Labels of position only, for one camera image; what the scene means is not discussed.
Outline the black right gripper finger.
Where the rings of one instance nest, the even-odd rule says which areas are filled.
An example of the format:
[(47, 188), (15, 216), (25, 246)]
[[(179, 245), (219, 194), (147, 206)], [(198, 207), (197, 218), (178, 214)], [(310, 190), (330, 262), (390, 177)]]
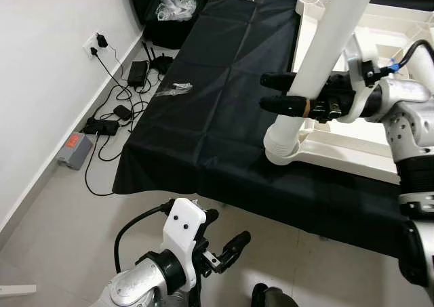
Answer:
[(264, 73), (260, 76), (260, 84), (279, 92), (288, 92), (294, 83), (297, 73)]
[(312, 100), (303, 96), (267, 96), (260, 99), (260, 107), (267, 112), (285, 116), (307, 116)]

